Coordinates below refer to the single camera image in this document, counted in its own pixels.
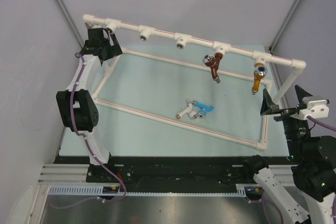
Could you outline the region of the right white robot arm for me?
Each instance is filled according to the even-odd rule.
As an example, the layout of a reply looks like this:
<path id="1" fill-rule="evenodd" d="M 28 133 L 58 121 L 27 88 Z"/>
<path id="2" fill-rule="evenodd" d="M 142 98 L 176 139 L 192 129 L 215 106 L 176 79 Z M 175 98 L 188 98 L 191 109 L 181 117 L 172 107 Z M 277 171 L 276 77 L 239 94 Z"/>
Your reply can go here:
<path id="1" fill-rule="evenodd" d="M 334 126 L 320 120 L 329 115 L 329 100 L 313 96 L 299 85 L 295 86 L 298 105 L 281 109 L 267 90 L 263 90 L 261 116 L 274 116 L 282 122 L 290 158 L 293 182 L 301 191 L 308 209 L 286 191 L 269 165 L 254 155 L 243 162 L 242 176 L 249 183 L 256 182 L 279 210 L 282 223 L 335 223 L 335 137 L 311 136 L 308 122 L 335 131 Z"/>

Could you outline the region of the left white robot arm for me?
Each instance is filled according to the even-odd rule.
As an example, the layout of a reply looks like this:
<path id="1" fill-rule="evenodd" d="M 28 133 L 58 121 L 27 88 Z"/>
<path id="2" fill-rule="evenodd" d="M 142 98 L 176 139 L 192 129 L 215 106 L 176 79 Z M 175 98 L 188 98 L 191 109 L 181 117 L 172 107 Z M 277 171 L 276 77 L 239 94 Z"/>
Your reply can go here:
<path id="1" fill-rule="evenodd" d="M 110 182 L 115 178 L 116 169 L 107 164 L 110 153 L 96 134 L 99 111 L 89 90 L 103 63 L 121 55 L 122 50 L 110 28 L 91 27 L 87 32 L 88 39 L 75 53 L 79 61 L 76 73 L 69 86 L 56 93 L 56 101 L 64 127 L 82 139 L 90 163 L 101 165 L 98 176 Z"/>

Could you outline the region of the white water faucet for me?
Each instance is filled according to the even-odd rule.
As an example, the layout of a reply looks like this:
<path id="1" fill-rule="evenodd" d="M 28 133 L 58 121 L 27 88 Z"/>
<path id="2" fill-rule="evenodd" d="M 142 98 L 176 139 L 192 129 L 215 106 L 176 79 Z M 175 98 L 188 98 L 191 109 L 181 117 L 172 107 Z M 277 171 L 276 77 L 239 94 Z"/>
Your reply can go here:
<path id="1" fill-rule="evenodd" d="M 191 120 L 197 118 L 197 112 L 193 110 L 193 104 L 189 100 L 186 100 L 186 108 L 176 115 L 177 119 L 181 119 L 184 115 L 188 115 Z"/>

